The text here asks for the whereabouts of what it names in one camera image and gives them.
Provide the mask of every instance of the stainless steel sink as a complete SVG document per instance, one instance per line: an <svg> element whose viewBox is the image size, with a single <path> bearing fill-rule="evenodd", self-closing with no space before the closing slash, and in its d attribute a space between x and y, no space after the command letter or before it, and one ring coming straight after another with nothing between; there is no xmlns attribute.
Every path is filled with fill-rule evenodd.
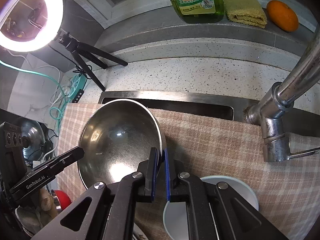
<svg viewBox="0 0 320 240"><path fill-rule="evenodd" d="M259 101L187 92L163 91L105 91L99 103L105 104L118 98L129 98L148 108L197 114L237 122L246 122L245 110ZM283 117L284 128L304 136L320 137L320 115L293 108Z"/></svg>

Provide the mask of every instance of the checkered cloth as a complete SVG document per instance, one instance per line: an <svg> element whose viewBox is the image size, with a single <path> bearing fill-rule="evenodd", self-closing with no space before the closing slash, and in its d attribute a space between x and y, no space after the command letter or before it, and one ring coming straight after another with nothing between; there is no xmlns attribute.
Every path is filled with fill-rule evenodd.
<svg viewBox="0 0 320 240"><path fill-rule="evenodd" d="M81 131L98 104L68 104L62 120L58 153L77 146ZM212 117L150 109L165 134L168 152L186 171L203 177L227 175L256 193L260 212L289 239L302 240L320 213L320 155L265 163L260 127ZM318 147L320 138L289 134L292 151ZM65 168L58 186L75 200L85 188L77 165ZM164 171L157 178L153 203L138 203L135 222L149 240L170 239L162 222L166 204Z"/></svg>

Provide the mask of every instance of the stainless steel bowl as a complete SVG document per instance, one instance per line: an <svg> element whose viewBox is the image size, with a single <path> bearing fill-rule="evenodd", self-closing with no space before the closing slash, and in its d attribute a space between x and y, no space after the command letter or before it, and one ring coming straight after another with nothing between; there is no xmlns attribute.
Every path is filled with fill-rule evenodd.
<svg viewBox="0 0 320 240"><path fill-rule="evenodd" d="M164 135L151 112L130 99L117 99L100 107L86 123L79 139L84 157L78 170L86 188L97 181L119 182L158 149L160 167L166 148Z"/></svg>

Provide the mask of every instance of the red object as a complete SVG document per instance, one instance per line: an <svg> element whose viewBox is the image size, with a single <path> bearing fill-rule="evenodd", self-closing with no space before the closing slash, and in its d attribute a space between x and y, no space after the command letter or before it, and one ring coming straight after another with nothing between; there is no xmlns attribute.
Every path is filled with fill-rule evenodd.
<svg viewBox="0 0 320 240"><path fill-rule="evenodd" d="M55 192L56 196L58 197L61 209L62 210L66 209L67 206L71 204L71 200L68 197L68 195L65 192L63 192L62 190L58 190L58 189L56 189L54 192Z"/></svg>

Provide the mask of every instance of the cloth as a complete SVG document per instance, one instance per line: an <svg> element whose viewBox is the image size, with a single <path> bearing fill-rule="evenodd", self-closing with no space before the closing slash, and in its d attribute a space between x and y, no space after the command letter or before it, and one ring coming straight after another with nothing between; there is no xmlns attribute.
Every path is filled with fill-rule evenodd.
<svg viewBox="0 0 320 240"><path fill-rule="evenodd" d="M18 206L15 214L31 237L58 215L53 198L45 188L39 191L39 205L36 208Z"/></svg>
<svg viewBox="0 0 320 240"><path fill-rule="evenodd" d="M227 17L232 22L264 28L267 16L257 0L224 0Z"/></svg>
<svg viewBox="0 0 320 240"><path fill-rule="evenodd" d="M82 129L98 104L68 104L61 123L58 153L78 145ZM247 183L259 211L291 240L302 240L320 214L320 155L265 163L259 126L150 109L164 132L168 152L199 177L227 175ZM292 151L319 147L320 138L290 134ZM76 163L57 175L58 187L75 200L85 191ZM166 204L163 167L153 203L137 203L135 222L149 240L169 240L163 222Z"/></svg>

